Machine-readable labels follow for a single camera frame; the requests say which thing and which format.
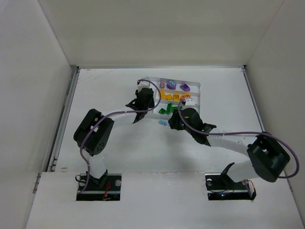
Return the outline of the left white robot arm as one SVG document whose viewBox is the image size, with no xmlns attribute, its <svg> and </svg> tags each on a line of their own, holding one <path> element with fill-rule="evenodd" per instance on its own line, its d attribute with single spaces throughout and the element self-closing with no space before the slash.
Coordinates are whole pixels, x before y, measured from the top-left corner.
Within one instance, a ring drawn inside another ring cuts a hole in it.
<svg viewBox="0 0 305 229">
<path fill-rule="evenodd" d="M 82 179 L 84 186 L 81 192 L 85 191 L 89 184 L 94 184 L 99 188 L 106 184 L 108 171 L 105 166 L 100 165 L 99 168 L 94 168 L 93 162 L 90 162 L 89 159 L 93 159 L 104 150 L 112 129 L 141 121 L 148 112 L 158 105 L 154 102 L 154 91 L 151 88 L 138 88 L 135 96 L 136 98 L 122 110 L 107 114 L 94 108 L 89 110 L 76 129 L 73 140 L 77 143 L 80 155 L 87 165 L 86 175 Z"/>
</svg>

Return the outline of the purple butterfly wing lego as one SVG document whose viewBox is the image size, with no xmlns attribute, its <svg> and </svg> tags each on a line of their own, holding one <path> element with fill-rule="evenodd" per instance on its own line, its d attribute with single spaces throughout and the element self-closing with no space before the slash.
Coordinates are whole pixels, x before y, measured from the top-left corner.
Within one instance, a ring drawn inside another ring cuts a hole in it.
<svg viewBox="0 0 305 229">
<path fill-rule="evenodd" d="M 163 79 L 159 82 L 159 88 L 164 89 L 165 88 L 165 81 Z"/>
</svg>

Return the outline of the green lego plate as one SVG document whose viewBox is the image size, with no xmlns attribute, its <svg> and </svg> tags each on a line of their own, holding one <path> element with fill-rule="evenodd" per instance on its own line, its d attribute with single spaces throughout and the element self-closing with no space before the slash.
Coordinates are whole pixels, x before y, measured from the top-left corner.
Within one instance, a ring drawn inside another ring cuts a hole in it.
<svg viewBox="0 0 305 229">
<path fill-rule="evenodd" d="M 172 103 L 169 103 L 167 105 L 167 108 L 166 108 L 166 114 L 169 115 L 172 113 L 172 109 L 173 109 L 173 104 Z"/>
</svg>

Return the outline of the purple round lego piece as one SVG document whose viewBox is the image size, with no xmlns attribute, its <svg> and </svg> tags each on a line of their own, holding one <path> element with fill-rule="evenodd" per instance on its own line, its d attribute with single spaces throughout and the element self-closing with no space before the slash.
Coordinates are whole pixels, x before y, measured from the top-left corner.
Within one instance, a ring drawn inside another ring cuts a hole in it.
<svg viewBox="0 0 305 229">
<path fill-rule="evenodd" d="M 177 84 L 174 81 L 169 80 L 167 81 L 166 86 L 170 90 L 176 90 Z"/>
</svg>

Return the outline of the purple rounded lego brick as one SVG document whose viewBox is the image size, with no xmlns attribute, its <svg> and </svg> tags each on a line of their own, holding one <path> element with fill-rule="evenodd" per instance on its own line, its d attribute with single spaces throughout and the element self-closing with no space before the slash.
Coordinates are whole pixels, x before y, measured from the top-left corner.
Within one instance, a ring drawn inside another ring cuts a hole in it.
<svg viewBox="0 0 305 229">
<path fill-rule="evenodd" d="M 191 90 L 190 87 L 185 83 L 181 84 L 180 88 L 185 92 L 189 92 Z"/>
</svg>

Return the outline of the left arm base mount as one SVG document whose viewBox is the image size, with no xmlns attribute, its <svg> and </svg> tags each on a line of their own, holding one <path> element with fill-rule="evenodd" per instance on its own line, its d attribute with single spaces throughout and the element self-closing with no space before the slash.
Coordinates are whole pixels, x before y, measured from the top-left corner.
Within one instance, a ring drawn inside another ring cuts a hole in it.
<svg viewBox="0 0 305 229">
<path fill-rule="evenodd" d="M 109 174 L 106 171 L 97 179 L 88 172 L 75 177 L 78 182 L 77 201 L 119 201 L 121 197 L 122 174 Z"/>
</svg>

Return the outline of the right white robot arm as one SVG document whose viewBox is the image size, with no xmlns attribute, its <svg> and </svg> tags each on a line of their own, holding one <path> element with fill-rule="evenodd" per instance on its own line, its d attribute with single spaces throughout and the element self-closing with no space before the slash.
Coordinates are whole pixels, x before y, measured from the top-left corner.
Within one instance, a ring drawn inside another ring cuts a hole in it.
<svg viewBox="0 0 305 229">
<path fill-rule="evenodd" d="M 229 135 L 215 125 L 203 123 L 193 108 L 174 111 L 169 125 L 171 129 L 188 132 L 201 145 L 221 147 L 247 156 L 247 161 L 231 162 L 224 169 L 236 183 L 257 177 L 273 183 L 290 161 L 287 152 L 268 133 Z"/>
</svg>

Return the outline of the small green lego brick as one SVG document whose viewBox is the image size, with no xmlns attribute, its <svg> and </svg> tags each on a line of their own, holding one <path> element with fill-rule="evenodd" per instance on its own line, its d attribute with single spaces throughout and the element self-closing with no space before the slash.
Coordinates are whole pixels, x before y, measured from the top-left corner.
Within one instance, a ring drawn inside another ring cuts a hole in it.
<svg viewBox="0 0 305 229">
<path fill-rule="evenodd" d="M 161 108 L 160 110 L 159 110 L 159 112 L 158 112 L 159 114 L 166 114 L 166 110 L 165 109 L 163 109 L 163 108 Z"/>
</svg>

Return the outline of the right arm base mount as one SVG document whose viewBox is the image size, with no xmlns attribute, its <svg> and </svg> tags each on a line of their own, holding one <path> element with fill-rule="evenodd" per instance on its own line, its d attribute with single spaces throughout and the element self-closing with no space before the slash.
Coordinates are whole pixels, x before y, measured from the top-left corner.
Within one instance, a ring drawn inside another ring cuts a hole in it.
<svg viewBox="0 0 305 229">
<path fill-rule="evenodd" d="M 221 173 L 205 173 L 205 185 L 209 201 L 250 200 L 256 198 L 256 189 L 251 180 L 234 182 L 228 171 L 234 165 L 230 163 Z"/>
</svg>

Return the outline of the small yellow lego piece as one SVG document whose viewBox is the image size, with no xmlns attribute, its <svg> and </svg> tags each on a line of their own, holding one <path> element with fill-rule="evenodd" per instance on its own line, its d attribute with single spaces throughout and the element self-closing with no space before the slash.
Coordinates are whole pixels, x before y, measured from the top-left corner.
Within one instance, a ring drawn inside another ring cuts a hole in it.
<svg viewBox="0 0 305 229">
<path fill-rule="evenodd" d="M 173 96 L 171 94 L 167 95 L 168 100 L 173 100 Z"/>
</svg>

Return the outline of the small yellow square lego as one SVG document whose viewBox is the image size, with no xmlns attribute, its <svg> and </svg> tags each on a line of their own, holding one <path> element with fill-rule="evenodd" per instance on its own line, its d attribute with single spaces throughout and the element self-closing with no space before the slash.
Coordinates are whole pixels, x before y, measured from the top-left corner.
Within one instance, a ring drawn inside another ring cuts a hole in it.
<svg viewBox="0 0 305 229">
<path fill-rule="evenodd" d="M 173 100 L 174 101 L 179 101 L 180 100 L 179 94 L 174 94 L 173 95 Z"/>
</svg>

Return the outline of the yellow long lego brick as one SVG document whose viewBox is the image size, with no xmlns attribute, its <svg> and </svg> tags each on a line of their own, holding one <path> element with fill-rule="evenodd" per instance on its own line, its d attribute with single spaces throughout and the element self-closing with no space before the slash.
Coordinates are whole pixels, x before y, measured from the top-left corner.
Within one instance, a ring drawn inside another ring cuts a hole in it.
<svg viewBox="0 0 305 229">
<path fill-rule="evenodd" d="M 168 95 L 163 90 L 160 91 L 160 95 L 161 95 L 161 99 L 163 99 L 163 100 L 168 99 Z"/>
</svg>

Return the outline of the yellow orange patterned lego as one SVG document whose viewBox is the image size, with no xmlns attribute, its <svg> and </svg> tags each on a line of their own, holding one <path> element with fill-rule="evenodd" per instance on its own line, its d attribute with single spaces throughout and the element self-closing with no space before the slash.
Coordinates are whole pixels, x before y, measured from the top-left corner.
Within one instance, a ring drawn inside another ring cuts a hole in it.
<svg viewBox="0 0 305 229">
<path fill-rule="evenodd" d="M 190 94 L 182 94 L 180 99 L 183 100 L 183 99 L 187 99 L 187 98 L 191 98 L 191 95 Z"/>
</svg>

